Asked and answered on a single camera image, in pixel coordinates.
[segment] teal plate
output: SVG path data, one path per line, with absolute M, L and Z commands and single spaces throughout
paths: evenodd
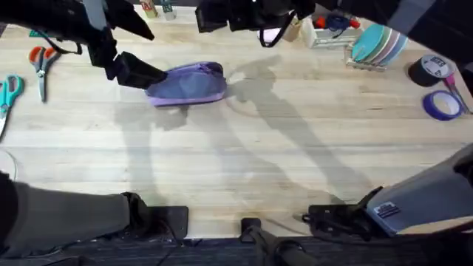
M 354 61 L 362 61 L 368 57 L 378 46 L 383 37 L 384 26 L 373 24 L 369 26 L 360 35 L 352 49 L 352 58 Z
M 379 62 L 379 65 L 384 67 L 387 64 L 393 62 L 402 52 L 406 44 L 407 44 L 407 37 L 405 35 L 400 34 L 396 45 L 392 48 L 391 52 L 389 52 L 389 54 L 386 55 L 386 57 L 383 60 L 381 60 L 381 62 Z

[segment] tape roll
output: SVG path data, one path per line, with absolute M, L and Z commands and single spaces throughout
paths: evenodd
M 427 114 L 440 121 L 457 118 L 463 111 L 460 102 L 452 93 L 441 90 L 425 95 L 422 103 Z
M 408 74 L 417 85 L 428 87 L 447 78 L 453 71 L 454 67 L 445 59 L 436 55 L 424 55 L 409 67 Z

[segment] plate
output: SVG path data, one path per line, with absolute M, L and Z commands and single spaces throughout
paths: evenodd
M 368 57 L 366 57 L 363 60 L 363 62 L 371 62 L 375 57 L 377 57 L 383 51 L 383 49 L 386 47 L 387 42 L 391 38 L 391 35 L 392 35 L 392 29 L 388 28 L 388 27 L 385 27 L 385 29 L 383 31 L 383 36 L 381 37 L 381 41 L 376 46 L 376 48 L 370 53 L 370 55 L 368 55 Z
M 383 60 L 381 60 L 381 62 L 379 62 L 379 65 L 386 66 L 387 64 L 391 63 L 402 52 L 406 44 L 407 44 L 407 37 L 405 35 L 400 34 L 398 42 L 396 43 L 394 48 L 392 48 L 392 51 L 388 55 L 386 55 L 386 57 Z
M 392 31 L 391 36 L 389 37 L 389 40 L 386 43 L 386 46 L 383 48 L 383 50 L 374 57 L 374 59 L 371 60 L 371 64 L 377 64 L 381 62 L 384 58 L 386 58 L 386 55 L 388 55 L 394 46 L 398 43 L 399 40 L 399 33 L 395 30 Z
M 360 35 L 352 49 L 354 61 L 362 61 L 378 46 L 383 37 L 384 26 L 373 24 Z

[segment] bottle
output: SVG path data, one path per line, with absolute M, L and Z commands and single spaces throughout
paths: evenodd
M 153 0 L 140 0 L 141 7 L 145 10 L 146 16 L 148 18 L 156 18 L 157 11 L 154 6 Z

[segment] scissors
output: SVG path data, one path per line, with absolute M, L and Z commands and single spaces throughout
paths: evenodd
M 60 53 L 56 52 L 54 48 L 48 49 L 44 47 L 34 47 L 30 52 L 30 63 L 35 67 L 36 74 L 39 77 L 39 95 L 41 102 L 46 102 L 46 74 L 51 64 L 59 57 Z
M 23 80 L 17 75 L 8 75 L 7 80 L 0 81 L 0 138 L 13 102 L 23 92 L 23 88 Z

